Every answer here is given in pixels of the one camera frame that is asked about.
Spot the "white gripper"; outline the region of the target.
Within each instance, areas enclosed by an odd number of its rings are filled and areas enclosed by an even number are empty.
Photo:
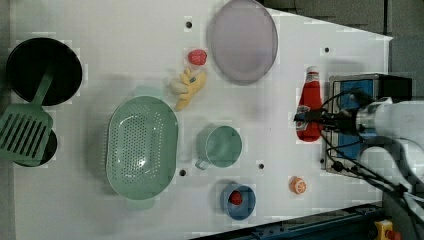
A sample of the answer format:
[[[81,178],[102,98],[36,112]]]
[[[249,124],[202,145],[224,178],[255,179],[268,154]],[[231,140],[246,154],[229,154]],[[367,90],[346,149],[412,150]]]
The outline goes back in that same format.
[[[356,134],[356,109],[341,109],[338,113],[320,111],[309,111],[297,113],[294,117],[299,122],[319,122],[326,130],[331,130],[341,134]]]

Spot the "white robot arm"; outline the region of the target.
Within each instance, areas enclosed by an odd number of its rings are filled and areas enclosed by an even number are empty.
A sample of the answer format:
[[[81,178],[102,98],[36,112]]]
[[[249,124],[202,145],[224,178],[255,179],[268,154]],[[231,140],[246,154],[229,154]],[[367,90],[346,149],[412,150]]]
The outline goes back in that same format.
[[[409,214],[423,217],[423,103],[382,98],[333,114],[302,107],[296,131],[357,136],[362,144],[350,173],[389,194]]]

